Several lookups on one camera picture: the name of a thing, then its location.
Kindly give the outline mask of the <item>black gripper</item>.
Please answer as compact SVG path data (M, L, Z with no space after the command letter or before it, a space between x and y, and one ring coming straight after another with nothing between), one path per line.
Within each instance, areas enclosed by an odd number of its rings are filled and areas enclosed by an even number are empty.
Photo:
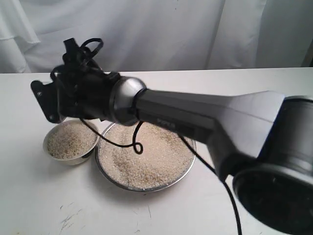
M80 73L78 70L65 65L56 66L50 73L53 81L56 102L50 121L64 121L65 118L81 118L78 104L78 85Z

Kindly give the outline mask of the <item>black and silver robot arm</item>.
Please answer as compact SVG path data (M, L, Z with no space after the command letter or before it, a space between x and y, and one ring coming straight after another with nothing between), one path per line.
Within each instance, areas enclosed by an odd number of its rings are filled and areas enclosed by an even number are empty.
M59 115L122 125L146 122L205 144L231 203L290 235L313 232L313 100L151 90L138 78L60 65L50 74Z

